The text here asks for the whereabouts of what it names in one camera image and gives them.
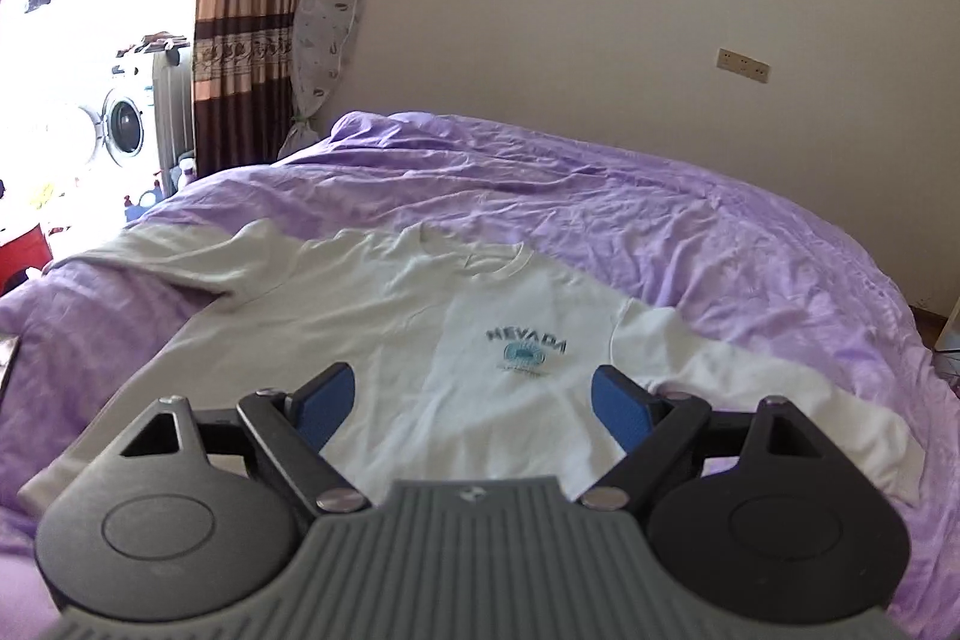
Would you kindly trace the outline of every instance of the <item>gray gripper base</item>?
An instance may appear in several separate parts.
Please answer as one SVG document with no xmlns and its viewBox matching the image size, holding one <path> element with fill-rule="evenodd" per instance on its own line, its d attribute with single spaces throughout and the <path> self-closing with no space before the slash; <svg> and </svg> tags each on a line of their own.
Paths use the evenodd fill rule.
<svg viewBox="0 0 960 640">
<path fill-rule="evenodd" d="M 678 585 L 625 513 L 570 504 L 552 477 L 397 482 L 383 506 L 316 522 L 287 568 L 176 624 L 69 609 L 45 640 L 907 640 L 880 610 L 781 627 Z"/>
</svg>

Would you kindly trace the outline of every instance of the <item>white t-shirt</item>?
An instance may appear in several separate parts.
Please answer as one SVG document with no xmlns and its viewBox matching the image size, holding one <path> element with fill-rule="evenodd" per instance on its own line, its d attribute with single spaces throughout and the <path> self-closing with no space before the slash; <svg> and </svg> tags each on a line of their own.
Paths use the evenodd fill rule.
<svg viewBox="0 0 960 640">
<path fill-rule="evenodd" d="M 323 456 L 374 502 L 401 477 L 556 475 L 579 494 L 623 456 L 589 401 L 602 363 L 716 408 L 785 395 L 878 487 L 917 499 L 923 451 L 898 415 L 808 367 L 701 338 L 674 309 L 525 245 L 462 244 L 422 225 L 300 242 L 269 220 L 235 237 L 147 223 L 80 258 L 222 296 L 27 483 L 20 498 L 37 511 L 157 397 L 230 407 L 264 386 L 295 390 L 333 362 L 353 367 L 356 403 Z"/>
</svg>

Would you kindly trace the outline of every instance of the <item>t-shirt sleeve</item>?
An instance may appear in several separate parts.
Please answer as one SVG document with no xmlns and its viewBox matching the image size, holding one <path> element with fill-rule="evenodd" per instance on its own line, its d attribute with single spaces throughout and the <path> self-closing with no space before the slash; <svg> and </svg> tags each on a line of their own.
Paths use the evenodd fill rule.
<svg viewBox="0 0 960 640">
<path fill-rule="evenodd" d="M 611 335 L 611 363 L 651 393 L 683 391 L 717 410 L 753 411 L 787 397 L 887 494 L 916 504 L 923 448 L 887 408 L 838 389 L 808 366 L 697 335 L 673 308 L 629 301 Z"/>
<path fill-rule="evenodd" d="M 288 279 L 302 244 L 271 220 L 248 223 L 234 236 L 211 226 L 140 223 L 49 269 L 77 260 L 139 269 L 171 285 L 226 295 L 239 306 Z"/>
</svg>

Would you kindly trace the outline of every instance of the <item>washing machine door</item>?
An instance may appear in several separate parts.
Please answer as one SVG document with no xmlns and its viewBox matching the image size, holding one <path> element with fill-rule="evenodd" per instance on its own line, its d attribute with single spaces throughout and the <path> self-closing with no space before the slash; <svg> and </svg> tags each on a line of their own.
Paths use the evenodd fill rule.
<svg viewBox="0 0 960 640">
<path fill-rule="evenodd" d="M 51 172 L 80 172 L 103 145 L 99 113 L 88 106 L 61 104 L 35 119 L 30 145 L 43 150 Z"/>
<path fill-rule="evenodd" d="M 110 91 L 104 101 L 104 142 L 117 165 L 133 162 L 143 149 L 146 128 L 136 100 L 123 91 Z"/>
</svg>

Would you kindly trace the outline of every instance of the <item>wooden floor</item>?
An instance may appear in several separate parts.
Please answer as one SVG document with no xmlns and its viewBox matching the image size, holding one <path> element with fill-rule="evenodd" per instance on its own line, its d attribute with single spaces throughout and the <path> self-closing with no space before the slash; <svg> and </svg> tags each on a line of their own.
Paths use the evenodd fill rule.
<svg viewBox="0 0 960 640">
<path fill-rule="evenodd" d="M 947 319 L 945 319 L 944 316 L 929 313 L 927 310 L 918 310 L 915 307 L 911 307 L 910 310 L 913 311 L 913 319 L 917 322 L 920 339 L 923 340 L 923 344 L 926 347 L 933 350 L 933 346 L 937 343 L 938 336 L 940 336 L 940 333 L 944 330 Z"/>
</svg>

